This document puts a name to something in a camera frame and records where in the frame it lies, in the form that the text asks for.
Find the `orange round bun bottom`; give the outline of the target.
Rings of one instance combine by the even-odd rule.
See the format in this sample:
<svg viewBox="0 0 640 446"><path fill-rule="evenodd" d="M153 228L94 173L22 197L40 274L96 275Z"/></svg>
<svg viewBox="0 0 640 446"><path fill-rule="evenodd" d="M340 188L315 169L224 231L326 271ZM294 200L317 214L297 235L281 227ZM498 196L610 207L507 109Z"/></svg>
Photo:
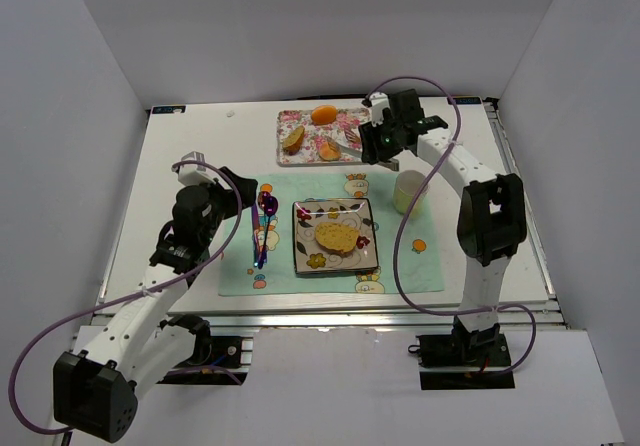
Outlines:
<svg viewBox="0 0 640 446"><path fill-rule="evenodd" d="M332 139L321 140L317 152L320 159L326 162L338 161L342 156L339 145Z"/></svg>

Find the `orange round bun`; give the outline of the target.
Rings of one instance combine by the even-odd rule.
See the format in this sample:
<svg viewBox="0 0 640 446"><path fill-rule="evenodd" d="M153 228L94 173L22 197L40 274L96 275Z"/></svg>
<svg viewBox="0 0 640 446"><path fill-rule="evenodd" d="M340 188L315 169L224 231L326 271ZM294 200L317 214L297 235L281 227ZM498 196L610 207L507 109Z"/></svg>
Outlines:
<svg viewBox="0 0 640 446"><path fill-rule="evenodd" d="M317 152L320 159L326 162L338 161L342 156L339 145L332 139L321 140Z"/></svg>
<svg viewBox="0 0 640 446"><path fill-rule="evenodd" d="M317 126L324 126L333 123L338 115L338 109L332 105L318 106L312 110L311 122Z"/></svg>

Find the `sliced bread piece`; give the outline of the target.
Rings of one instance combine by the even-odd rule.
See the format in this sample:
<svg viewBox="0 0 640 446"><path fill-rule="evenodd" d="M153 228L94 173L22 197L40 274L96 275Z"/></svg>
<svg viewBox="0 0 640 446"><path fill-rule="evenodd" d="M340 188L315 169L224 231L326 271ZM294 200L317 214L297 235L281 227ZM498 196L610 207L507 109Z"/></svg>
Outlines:
<svg viewBox="0 0 640 446"><path fill-rule="evenodd" d="M347 254L356 247L360 232L346 224L321 222L316 225L314 235L318 245L325 250Z"/></svg>
<svg viewBox="0 0 640 446"><path fill-rule="evenodd" d="M293 129L281 142L282 150L287 155L295 155L301 149L304 141L305 127L298 126Z"/></svg>

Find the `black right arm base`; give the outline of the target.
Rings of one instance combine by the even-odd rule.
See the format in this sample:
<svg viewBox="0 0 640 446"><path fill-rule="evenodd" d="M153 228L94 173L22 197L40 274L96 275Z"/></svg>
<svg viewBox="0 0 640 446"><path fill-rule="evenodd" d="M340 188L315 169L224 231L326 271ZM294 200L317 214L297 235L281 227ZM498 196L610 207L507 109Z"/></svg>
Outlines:
<svg viewBox="0 0 640 446"><path fill-rule="evenodd" d="M446 334L421 335L407 352L418 362L423 391L507 390L515 388L504 334L493 344L462 353Z"/></svg>

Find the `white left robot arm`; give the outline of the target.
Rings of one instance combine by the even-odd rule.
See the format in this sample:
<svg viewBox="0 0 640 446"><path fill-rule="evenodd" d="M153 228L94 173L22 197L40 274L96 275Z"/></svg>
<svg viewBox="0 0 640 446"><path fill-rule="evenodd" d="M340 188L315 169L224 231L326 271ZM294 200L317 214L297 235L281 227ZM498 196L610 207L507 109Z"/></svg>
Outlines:
<svg viewBox="0 0 640 446"><path fill-rule="evenodd" d="M182 187L136 292L91 342L62 354L53 368L55 420L110 443L124 436L140 400L171 369L203 360L208 323L167 314L210 260L221 223L239 219L256 200L257 181L226 167L216 178L195 160L174 169Z"/></svg>

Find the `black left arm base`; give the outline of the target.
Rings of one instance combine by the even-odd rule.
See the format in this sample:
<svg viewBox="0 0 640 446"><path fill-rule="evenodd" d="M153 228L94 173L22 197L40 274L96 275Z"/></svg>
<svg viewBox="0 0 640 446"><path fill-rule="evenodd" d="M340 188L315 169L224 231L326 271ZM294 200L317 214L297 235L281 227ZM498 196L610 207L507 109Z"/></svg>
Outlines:
<svg viewBox="0 0 640 446"><path fill-rule="evenodd" d="M160 322L161 331L181 328L194 337L192 355L165 375L166 385L240 386L247 377L252 343L248 337L211 332L210 323L196 315L179 315Z"/></svg>

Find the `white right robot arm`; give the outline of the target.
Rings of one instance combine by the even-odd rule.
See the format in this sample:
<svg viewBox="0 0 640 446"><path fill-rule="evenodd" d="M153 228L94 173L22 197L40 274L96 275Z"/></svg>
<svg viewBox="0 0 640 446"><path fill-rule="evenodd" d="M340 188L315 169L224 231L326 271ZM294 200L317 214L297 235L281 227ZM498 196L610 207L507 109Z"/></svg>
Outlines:
<svg viewBox="0 0 640 446"><path fill-rule="evenodd" d="M498 343L499 299L506 269L527 236L524 187L515 173L500 174L459 142L459 127L424 113L418 93L368 94L371 119L360 125L361 160L381 164L403 151L429 164L460 199L456 226L466 256L463 296L445 340L422 343L426 366L483 365Z"/></svg>

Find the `purple iridescent knife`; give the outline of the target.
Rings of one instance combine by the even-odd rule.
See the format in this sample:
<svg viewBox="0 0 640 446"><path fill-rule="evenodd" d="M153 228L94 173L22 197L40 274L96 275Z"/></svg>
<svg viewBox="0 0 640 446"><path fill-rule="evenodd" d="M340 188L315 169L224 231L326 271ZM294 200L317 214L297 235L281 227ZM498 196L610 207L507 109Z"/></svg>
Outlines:
<svg viewBox="0 0 640 446"><path fill-rule="evenodd" d="M259 208L256 203L251 206L251 225L252 225L252 243L254 266L258 267L261 257L261 246L258 238L260 232L260 215Z"/></svg>

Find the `purple iridescent spoon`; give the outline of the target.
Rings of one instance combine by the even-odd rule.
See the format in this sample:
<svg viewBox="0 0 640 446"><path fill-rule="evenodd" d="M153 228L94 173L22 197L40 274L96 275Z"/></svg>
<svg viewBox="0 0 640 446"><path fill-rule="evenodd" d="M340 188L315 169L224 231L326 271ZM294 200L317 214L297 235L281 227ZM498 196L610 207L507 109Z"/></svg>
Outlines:
<svg viewBox="0 0 640 446"><path fill-rule="evenodd" d="M262 191L259 196L259 205L262 206L262 210L264 213L264 224L263 224L263 236L262 239L258 241L258 262L257 266L259 269L262 269L267 258L267 239L269 227L271 225L271 221L273 217L276 215L279 208L278 199L270 192Z"/></svg>

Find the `pale yellow mug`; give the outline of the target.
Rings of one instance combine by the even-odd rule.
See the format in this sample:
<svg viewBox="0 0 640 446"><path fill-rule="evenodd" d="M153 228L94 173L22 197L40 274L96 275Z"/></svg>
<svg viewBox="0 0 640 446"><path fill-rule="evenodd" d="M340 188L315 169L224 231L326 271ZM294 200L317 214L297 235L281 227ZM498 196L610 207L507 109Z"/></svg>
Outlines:
<svg viewBox="0 0 640 446"><path fill-rule="evenodd" d="M408 211L424 180L425 176L416 170L406 170L398 174L392 195L392 203L398 213L405 214Z"/></svg>

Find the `orange round bun top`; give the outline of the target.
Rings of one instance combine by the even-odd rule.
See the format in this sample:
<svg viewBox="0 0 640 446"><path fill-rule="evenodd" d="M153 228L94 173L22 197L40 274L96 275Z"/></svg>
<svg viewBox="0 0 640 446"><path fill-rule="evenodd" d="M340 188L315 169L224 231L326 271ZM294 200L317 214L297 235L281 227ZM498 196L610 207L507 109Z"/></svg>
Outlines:
<svg viewBox="0 0 640 446"><path fill-rule="evenodd" d="M338 115L338 109L332 105L318 106L312 110L311 122L317 126L324 126L333 123Z"/></svg>

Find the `blue label sticker right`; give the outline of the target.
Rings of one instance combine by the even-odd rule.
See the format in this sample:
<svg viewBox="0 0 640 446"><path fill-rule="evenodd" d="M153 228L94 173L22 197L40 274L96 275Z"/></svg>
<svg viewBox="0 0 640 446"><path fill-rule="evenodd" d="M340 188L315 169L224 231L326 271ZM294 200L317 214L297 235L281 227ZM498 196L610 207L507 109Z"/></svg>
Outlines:
<svg viewBox="0 0 640 446"><path fill-rule="evenodd" d="M483 101L477 96L460 96L448 98L449 104L456 104L458 106L470 106L470 105L482 105Z"/></svg>

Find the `blue label sticker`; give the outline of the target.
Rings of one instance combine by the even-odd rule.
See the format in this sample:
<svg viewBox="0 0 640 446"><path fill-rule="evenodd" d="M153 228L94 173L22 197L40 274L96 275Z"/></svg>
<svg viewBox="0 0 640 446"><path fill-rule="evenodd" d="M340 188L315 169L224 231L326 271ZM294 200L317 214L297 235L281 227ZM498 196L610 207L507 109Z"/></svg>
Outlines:
<svg viewBox="0 0 640 446"><path fill-rule="evenodd" d="M449 104L456 104L458 106L470 106L470 105L482 105L483 101L477 96L460 96L448 98Z"/></svg>
<svg viewBox="0 0 640 446"><path fill-rule="evenodd" d="M151 109L151 113L153 115L162 115L162 114L183 114L186 111L185 105L163 105L163 106L154 106Z"/></svg>

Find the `square floral ceramic plate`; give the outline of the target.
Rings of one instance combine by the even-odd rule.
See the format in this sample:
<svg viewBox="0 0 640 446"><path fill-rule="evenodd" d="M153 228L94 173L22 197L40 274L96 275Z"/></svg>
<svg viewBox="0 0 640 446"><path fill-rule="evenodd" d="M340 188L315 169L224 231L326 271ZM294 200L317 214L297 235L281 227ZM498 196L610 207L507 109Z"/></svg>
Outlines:
<svg viewBox="0 0 640 446"><path fill-rule="evenodd" d="M336 254L320 247L314 229L321 222L346 224L358 229L360 236L356 247L347 254ZM365 197L294 202L292 240L294 270L299 276L343 275L379 268L373 212Z"/></svg>

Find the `aluminium table edge rail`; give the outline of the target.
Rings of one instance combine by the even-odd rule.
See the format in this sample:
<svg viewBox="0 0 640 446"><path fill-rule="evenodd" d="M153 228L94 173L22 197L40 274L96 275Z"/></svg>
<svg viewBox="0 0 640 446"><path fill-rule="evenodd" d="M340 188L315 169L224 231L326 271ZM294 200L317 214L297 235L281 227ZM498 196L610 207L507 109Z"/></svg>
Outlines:
<svg viewBox="0 0 640 446"><path fill-rule="evenodd" d="M525 191L524 180L500 118L499 100L487 97L483 100L483 105L504 168L503 176L517 179L519 182L519 199L516 204L522 212L526 226L525 239L518 245L517 253L512 257L504 277L506 283L502 289L501 300L525 305L534 313L542 329L566 329L567 323L550 277L546 254Z"/></svg>

